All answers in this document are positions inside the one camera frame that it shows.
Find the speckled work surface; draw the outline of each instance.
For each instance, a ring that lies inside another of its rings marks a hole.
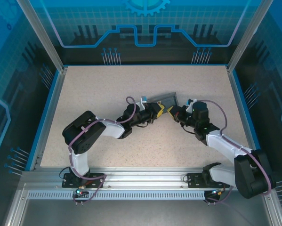
[[[228,117],[224,131],[248,145],[225,66],[69,66],[41,161],[42,167],[69,165],[63,129],[86,110],[101,118],[123,115],[126,96],[137,101],[176,92],[188,98],[219,103]],[[223,127],[221,111],[208,104],[211,122]],[[201,167],[230,164],[222,154],[182,130],[168,114],[146,128],[134,127],[123,140],[101,136],[88,152],[91,167]]]

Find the gear logo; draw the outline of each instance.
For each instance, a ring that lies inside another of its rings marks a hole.
[[[126,9],[130,9],[131,13],[137,13],[138,16],[154,13],[160,13],[160,9],[165,9],[165,5],[170,3],[170,0],[124,0]]]
[[[17,16],[18,8],[16,0],[0,0],[0,15],[10,24]]]

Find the beige tabletop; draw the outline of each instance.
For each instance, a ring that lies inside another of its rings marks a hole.
[[[50,128],[41,167],[69,166],[63,129],[86,110],[100,118],[123,115],[126,96],[139,100],[176,92],[184,105],[191,99],[210,99],[227,114],[224,131],[248,145],[225,66],[141,65],[69,66]],[[221,111],[208,103],[210,121],[223,127]],[[182,130],[168,114],[146,128],[134,127],[125,139],[101,136],[88,151],[90,167],[202,167],[213,162],[231,165],[216,150]]]

